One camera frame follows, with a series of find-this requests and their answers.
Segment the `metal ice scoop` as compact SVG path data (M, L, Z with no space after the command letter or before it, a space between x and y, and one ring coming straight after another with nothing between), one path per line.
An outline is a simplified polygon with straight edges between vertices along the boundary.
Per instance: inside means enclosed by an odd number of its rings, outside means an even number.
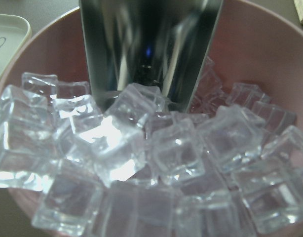
M189 110L219 16L221 0L81 0L92 95L107 109L130 83L157 86Z

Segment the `clear ice cubes pile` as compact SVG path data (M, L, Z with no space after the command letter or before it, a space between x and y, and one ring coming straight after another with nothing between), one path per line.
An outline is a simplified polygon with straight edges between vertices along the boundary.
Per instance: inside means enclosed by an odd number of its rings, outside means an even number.
M70 237L297 236L303 132L259 86L210 62L191 114L132 83L102 112L85 81L24 73L0 97L0 188Z

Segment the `pink bowl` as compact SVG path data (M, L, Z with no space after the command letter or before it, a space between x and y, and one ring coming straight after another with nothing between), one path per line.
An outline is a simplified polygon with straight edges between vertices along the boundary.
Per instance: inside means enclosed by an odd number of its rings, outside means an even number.
M210 49L215 71L230 89L237 81L259 84L274 102L297 114L303 131L303 30L270 10L291 0L228 0ZM57 74L67 81L87 76L80 12L74 8L31 38L0 82L19 84L22 72Z

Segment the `cream serving tray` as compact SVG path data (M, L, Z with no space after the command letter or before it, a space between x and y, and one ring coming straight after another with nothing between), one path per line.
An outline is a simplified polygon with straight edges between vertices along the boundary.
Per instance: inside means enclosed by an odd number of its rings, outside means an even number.
M25 18L0 14L0 79L12 58L31 35L31 25Z

